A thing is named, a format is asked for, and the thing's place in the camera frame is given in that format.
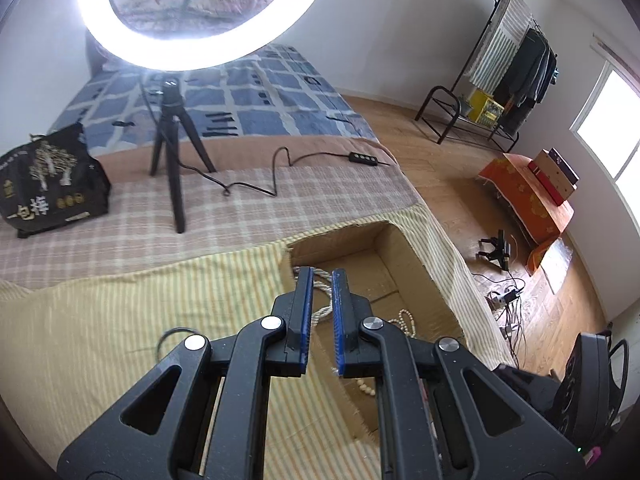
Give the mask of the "yellow striped cloth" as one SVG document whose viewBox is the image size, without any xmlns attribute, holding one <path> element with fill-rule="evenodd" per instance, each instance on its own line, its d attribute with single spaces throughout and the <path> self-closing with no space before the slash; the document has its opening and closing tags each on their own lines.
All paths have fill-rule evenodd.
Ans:
<svg viewBox="0 0 640 480">
<path fill-rule="evenodd" d="M 293 287 L 288 244 L 344 226 L 390 222 L 408 238 L 488 367 L 511 356 L 460 252 L 422 205 L 260 246 L 51 287 L 1 285 L 1 397 L 35 451 L 64 448 L 155 363 L 160 337 L 190 327 L 217 339 L 267 314 Z"/>
</svg>

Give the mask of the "cardboard box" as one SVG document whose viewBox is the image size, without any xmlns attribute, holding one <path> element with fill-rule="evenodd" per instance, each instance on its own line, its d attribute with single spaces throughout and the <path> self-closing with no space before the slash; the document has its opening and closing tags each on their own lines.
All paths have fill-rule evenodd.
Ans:
<svg viewBox="0 0 640 480">
<path fill-rule="evenodd" d="M 288 251 L 292 266 L 314 266 L 328 272 L 345 270 L 350 291 L 367 298 L 379 318 L 390 320 L 400 310 L 408 310 L 420 339 L 464 339 L 454 312 L 442 298 L 418 251 L 390 222 L 344 226 L 292 242 Z M 329 318 L 312 330 L 310 356 L 340 410 L 338 419 L 353 437 L 378 442 L 375 398 L 362 393 L 353 379 L 342 379 L 335 373 L 334 330 Z"/>
</svg>

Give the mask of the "black device on floor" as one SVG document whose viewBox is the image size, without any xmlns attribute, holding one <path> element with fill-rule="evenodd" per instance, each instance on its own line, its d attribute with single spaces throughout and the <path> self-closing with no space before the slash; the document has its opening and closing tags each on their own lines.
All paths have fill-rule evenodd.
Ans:
<svg viewBox="0 0 640 480">
<path fill-rule="evenodd" d="M 499 230 L 496 236 L 481 238 L 478 248 L 477 258 L 495 264 L 503 272 L 510 270 L 512 245 L 506 238 L 506 232 Z"/>
</svg>

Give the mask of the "orange covered low table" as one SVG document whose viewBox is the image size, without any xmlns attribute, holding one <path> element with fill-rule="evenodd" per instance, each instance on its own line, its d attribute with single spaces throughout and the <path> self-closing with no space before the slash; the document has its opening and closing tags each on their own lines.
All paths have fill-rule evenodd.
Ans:
<svg viewBox="0 0 640 480">
<path fill-rule="evenodd" d="M 504 153 L 493 159 L 477 177 L 490 182 L 510 205 L 529 239 L 527 272 L 536 273 L 551 245 L 565 232 L 574 209 L 566 200 L 557 205 L 544 185 L 529 169 L 532 160 Z"/>
</svg>

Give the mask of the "brown red gift box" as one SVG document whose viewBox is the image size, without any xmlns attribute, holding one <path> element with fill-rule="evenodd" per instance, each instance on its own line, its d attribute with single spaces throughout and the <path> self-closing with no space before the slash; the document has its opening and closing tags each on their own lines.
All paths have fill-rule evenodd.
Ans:
<svg viewBox="0 0 640 480">
<path fill-rule="evenodd" d="M 555 148 L 540 151 L 527 167 L 555 205 L 563 205 L 577 190 L 578 174 Z"/>
</svg>

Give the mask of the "pink plaid bed sheet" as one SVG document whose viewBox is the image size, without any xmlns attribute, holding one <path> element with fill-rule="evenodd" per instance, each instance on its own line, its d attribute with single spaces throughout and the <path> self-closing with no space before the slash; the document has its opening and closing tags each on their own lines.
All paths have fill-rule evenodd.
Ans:
<svg viewBox="0 0 640 480">
<path fill-rule="evenodd" d="M 247 136 L 205 143 L 210 180 L 181 174 L 186 232 L 174 225 L 165 174 L 149 174 L 149 148 L 100 156 L 110 210 L 21 240 L 1 227 L 2 280 L 38 289 L 257 246 L 319 226 L 420 203 L 383 145 L 340 136 Z"/>
</svg>

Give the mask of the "black printed snack bag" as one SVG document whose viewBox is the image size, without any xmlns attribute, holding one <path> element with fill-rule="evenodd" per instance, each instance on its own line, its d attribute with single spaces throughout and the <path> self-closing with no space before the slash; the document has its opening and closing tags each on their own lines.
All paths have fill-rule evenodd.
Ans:
<svg viewBox="0 0 640 480">
<path fill-rule="evenodd" d="M 111 188 L 79 122 L 1 156 L 1 218 L 19 238 L 104 216 Z"/>
</svg>

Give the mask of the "yellow box on rack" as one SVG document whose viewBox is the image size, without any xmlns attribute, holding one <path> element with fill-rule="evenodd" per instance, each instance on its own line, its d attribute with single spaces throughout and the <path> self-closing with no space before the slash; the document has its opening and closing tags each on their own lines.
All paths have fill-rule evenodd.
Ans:
<svg viewBox="0 0 640 480">
<path fill-rule="evenodd" d="M 469 98 L 471 107 L 468 119 L 477 125 L 489 128 L 495 127 L 501 117 L 504 107 L 491 99 L 491 96 L 476 88 Z"/>
</svg>

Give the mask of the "blue patchwork bedspread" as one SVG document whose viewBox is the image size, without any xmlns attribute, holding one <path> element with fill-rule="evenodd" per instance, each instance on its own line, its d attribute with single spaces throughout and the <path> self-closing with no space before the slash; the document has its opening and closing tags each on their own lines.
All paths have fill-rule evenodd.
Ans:
<svg viewBox="0 0 640 480">
<path fill-rule="evenodd" d="M 373 139 L 355 112 L 295 48 L 270 44 L 218 67 L 180 74 L 184 108 L 204 138 L 348 136 Z M 90 79 L 58 115 L 54 130 L 79 122 L 91 154 L 153 143 L 163 76 L 123 67 Z"/>
</svg>

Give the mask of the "black tripod stand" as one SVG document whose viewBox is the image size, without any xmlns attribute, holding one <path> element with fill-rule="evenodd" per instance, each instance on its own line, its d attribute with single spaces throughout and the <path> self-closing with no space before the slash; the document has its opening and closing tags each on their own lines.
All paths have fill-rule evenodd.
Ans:
<svg viewBox="0 0 640 480">
<path fill-rule="evenodd" d="M 195 148 L 196 154 L 204 162 L 208 172 L 216 172 L 209 158 L 194 122 L 184 107 L 180 90 L 180 81 L 176 75 L 163 76 L 160 86 L 160 118 L 156 122 L 156 135 L 152 151 L 150 175 L 157 174 L 160 152 L 165 150 L 166 172 L 175 230 L 178 234 L 186 232 L 186 214 L 184 213 L 179 158 L 179 127 Z"/>
</svg>

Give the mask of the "black clothes rack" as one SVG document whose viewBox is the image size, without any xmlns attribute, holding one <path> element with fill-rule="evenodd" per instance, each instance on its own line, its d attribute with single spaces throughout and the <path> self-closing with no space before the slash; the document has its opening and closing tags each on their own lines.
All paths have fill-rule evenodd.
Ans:
<svg viewBox="0 0 640 480">
<path fill-rule="evenodd" d="M 432 87 L 414 116 L 447 140 L 510 153 L 530 112 L 558 78 L 558 56 L 525 0 L 494 7 L 460 72 Z"/>
</svg>

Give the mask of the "dark hanging clothes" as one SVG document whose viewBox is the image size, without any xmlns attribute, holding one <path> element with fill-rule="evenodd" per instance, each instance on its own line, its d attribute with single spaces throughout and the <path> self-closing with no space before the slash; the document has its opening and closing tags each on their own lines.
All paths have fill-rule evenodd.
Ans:
<svg viewBox="0 0 640 480">
<path fill-rule="evenodd" d="M 494 92 L 503 107 L 499 128 L 515 136 L 558 76 L 558 57 L 544 34 L 530 28 Z"/>
</svg>

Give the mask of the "striped hanging cloth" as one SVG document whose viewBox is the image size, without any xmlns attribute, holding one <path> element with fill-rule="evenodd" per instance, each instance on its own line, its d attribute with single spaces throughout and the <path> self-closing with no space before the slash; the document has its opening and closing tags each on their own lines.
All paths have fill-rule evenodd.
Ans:
<svg viewBox="0 0 640 480">
<path fill-rule="evenodd" d="M 524 0 L 500 0 L 465 72 L 473 87 L 494 93 L 532 23 L 532 12 Z"/>
</svg>

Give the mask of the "floral folded quilt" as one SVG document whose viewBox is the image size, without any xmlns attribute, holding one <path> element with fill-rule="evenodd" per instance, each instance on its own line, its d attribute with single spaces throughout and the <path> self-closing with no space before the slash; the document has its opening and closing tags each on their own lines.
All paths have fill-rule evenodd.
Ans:
<svg viewBox="0 0 640 480">
<path fill-rule="evenodd" d="M 136 29 L 171 29 L 178 25 L 204 29 L 235 26 L 264 10 L 267 0 L 129 0 L 120 8 L 122 18 Z"/>
</svg>

